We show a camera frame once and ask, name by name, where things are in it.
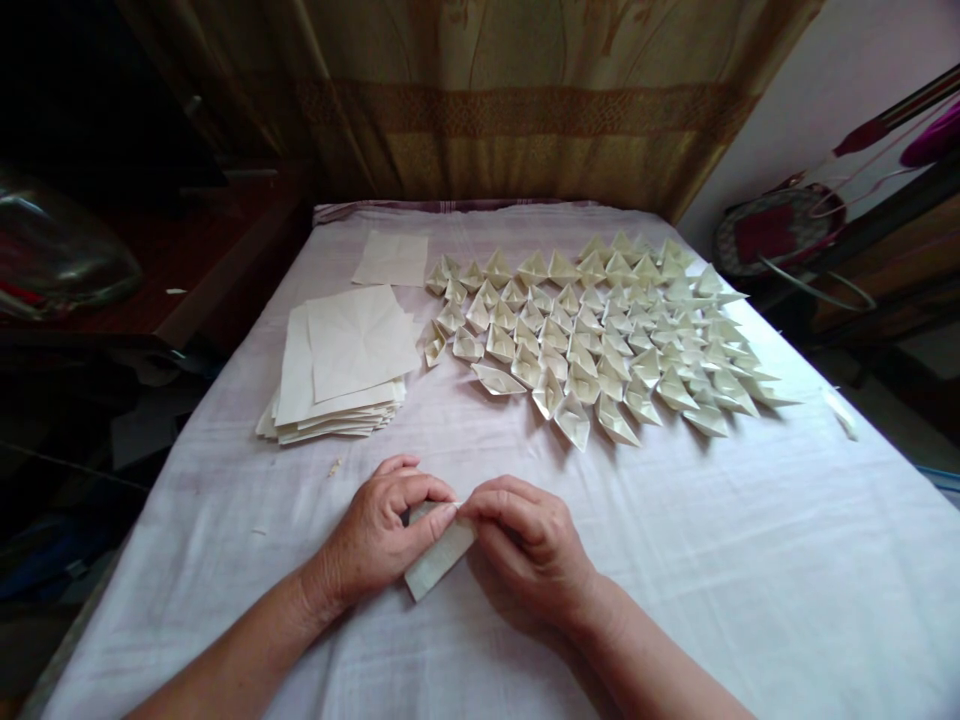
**cloth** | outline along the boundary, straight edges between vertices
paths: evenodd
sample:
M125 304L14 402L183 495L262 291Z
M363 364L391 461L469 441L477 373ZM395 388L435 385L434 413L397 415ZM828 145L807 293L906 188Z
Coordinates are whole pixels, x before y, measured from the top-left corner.
M338 202L593 198L679 219L824 0L118 7L218 152Z
M562 497L598 570L759 717L955 712L960 515L852 409L860 441L848 440L821 396L826 381L745 302L726 310L784 378L778 390L805 404L733 416L727 439L664 411L639 449L613 446L594 421L581 454L529 397L491 399L446 351L407 376L406 403L370 438L256 440L290 309L350 289L356 238L374 228L429 234L431 265L501 246L514 268L538 249L573 256L597 232L609 242L643 230L655 247L671 232L652 215L563 204L369 208L315 229L177 440L48 717L133 708L309 558L400 452L460 499L504 473ZM420 323L442 306L422 289L396 293ZM401 581L356 608L304 655L268 715L585 718L611 707L573 647L474 546L419 604Z

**curtain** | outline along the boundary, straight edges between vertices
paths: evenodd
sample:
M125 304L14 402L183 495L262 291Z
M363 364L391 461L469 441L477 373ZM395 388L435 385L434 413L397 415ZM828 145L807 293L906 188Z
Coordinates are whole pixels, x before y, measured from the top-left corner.
M328 201L683 210L824 0L119 0L214 148Z

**white bedsheet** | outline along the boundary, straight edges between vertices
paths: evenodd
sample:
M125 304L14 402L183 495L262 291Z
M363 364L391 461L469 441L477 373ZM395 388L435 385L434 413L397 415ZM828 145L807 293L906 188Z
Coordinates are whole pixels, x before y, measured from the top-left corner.
M465 498L512 473L563 497L600 571L763 718L960 713L960 514L862 417L847 439L826 384L746 303L728 306L783 393L706 441L675 413L642 449L586 454L532 401L491 399L446 351L408 375L385 430L280 449L254 438L279 377L289 310L350 289L370 230L429 234L466 266L498 244L579 251L594 232L669 230L639 212L533 205L433 215L372 208L314 230L171 452L103 602L47 708L118 717L308 558L383 458L416 453ZM424 323L442 301L397 288ZM334 462L343 464L327 477ZM284 684L276 718L582 718L610 700L474 547L418 605L402 582L356 609Z

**wall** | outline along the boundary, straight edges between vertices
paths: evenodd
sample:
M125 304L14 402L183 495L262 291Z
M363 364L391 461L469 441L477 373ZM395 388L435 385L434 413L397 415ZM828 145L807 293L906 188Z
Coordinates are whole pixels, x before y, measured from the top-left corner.
M725 208L755 198L798 170L817 167L848 132L958 62L960 3L955 0L830 0L681 218L680 234L709 256ZM908 126L856 157L872 156ZM858 187L868 189L895 167L898 155L872 168L877 173ZM818 175L846 174L850 166L844 159L842 166ZM889 181L884 194L856 212L908 181Z

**forearm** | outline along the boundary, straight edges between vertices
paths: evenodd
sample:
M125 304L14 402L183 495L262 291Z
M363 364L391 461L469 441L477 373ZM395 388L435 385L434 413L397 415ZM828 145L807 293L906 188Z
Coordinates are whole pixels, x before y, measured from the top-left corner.
M751 717L609 578L598 579L589 616L563 629L627 717Z
M277 583L130 717L261 717L294 663L341 612L305 572Z

